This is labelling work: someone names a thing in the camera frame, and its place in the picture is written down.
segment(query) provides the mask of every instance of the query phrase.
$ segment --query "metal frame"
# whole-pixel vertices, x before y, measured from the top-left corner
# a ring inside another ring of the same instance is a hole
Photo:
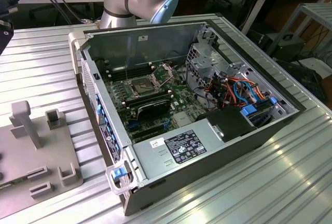
[[[125,217],[109,189],[105,162],[79,96],[67,36],[93,24],[18,30],[0,57],[0,94],[15,94],[39,110],[65,112],[85,180],[82,186],[24,209],[0,223],[330,223],[332,207],[332,112],[241,34],[215,14],[173,17],[170,22],[212,19],[255,58],[307,111],[261,148]],[[147,24],[139,20],[138,25]],[[228,48],[220,49],[228,55]],[[6,125],[0,97],[0,125]]]
[[[300,26],[295,31],[296,36],[300,36],[309,23],[311,19],[315,20],[319,24],[328,28],[330,31],[332,30],[332,4],[330,3],[313,3],[313,4],[300,4],[297,6],[291,17],[285,23],[281,31],[279,32],[276,39],[273,41],[266,54],[271,55],[278,43],[282,39],[282,37],[286,34],[286,32],[291,28],[297,17],[304,13],[306,14],[306,18],[300,24]]]

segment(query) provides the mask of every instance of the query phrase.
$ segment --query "motherboard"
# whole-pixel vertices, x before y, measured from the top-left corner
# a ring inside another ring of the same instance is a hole
[[[207,111],[207,103],[187,87],[182,65],[156,62],[123,70],[106,71],[104,82],[134,143],[190,124]]]

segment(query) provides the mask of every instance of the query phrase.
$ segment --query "electronic equipment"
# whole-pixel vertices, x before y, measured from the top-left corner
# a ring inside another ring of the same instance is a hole
[[[106,176],[127,216],[260,147],[305,110],[211,20],[69,39]]]
[[[258,46],[266,52],[277,36],[278,33],[265,34],[259,41]],[[292,32],[288,32],[271,53],[271,57],[285,62],[292,62],[296,60],[296,56],[300,53],[305,44],[306,42],[302,38],[293,35]]]

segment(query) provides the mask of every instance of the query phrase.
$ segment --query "blue cable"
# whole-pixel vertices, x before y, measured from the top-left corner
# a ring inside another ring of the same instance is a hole
[[[235,93],[236,97],[238,97],[239,99],[243,100],[248,105],[249,104],[248,101],[245,98],[239,96],[239,94],[238,94],[238,91],[237,91],[237,83],[238,82],[240,82],[240,81],[237,81],[237,82],[234,83],[234,87],[233,87],[234,93]]]
[[[251,94],[253,95],[253,97],[254,97],[257,101],[259,101],[259,102],[261,101],[260,98],[258,97],[258,95],[257,95],[257,94],[254,92],[254,90],[252,89],[251,85],[250,85],[248,82],[244,81],[244,80],[239,80],[239,81],[237,81],[237,82],[234,83],[234,93],[235,93],[235,95],[236,95],[239,99],[243,100],[247,105],[249,104],[248,101],[247,101],[245,98],[240,97],[240,96],[238,95],[238,91],[237,91],[237,83],[238,83],[238,82],[244,83],[244,84],[249,88],[249,90],[250,90]]]

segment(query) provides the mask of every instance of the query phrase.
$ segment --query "power supply label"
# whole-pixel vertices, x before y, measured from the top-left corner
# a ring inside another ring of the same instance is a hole
[[[195,132],[190,130],[165,140],[176,163],[181,164],[206,152]]]

